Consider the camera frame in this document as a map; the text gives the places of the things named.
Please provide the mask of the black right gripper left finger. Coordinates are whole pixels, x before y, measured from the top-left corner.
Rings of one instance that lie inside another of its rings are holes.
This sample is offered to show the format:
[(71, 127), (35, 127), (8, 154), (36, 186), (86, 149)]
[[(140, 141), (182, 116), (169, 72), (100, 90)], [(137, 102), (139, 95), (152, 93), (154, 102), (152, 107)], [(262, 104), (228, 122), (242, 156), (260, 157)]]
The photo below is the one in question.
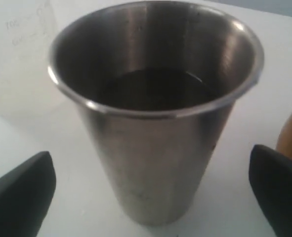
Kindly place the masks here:
[(56, 189), (48, 151), (35, 154), (0, 177), (0, 237), (35, 237)]

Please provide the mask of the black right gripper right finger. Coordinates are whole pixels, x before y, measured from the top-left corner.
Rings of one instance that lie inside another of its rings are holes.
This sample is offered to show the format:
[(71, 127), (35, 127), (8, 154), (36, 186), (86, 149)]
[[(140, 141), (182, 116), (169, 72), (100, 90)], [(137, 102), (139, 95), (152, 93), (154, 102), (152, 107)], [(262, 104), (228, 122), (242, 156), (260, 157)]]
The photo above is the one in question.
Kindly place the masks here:
[(270, 147), (254, 145), (249, 182), (275, 235), (292, 237), (292, 160)]

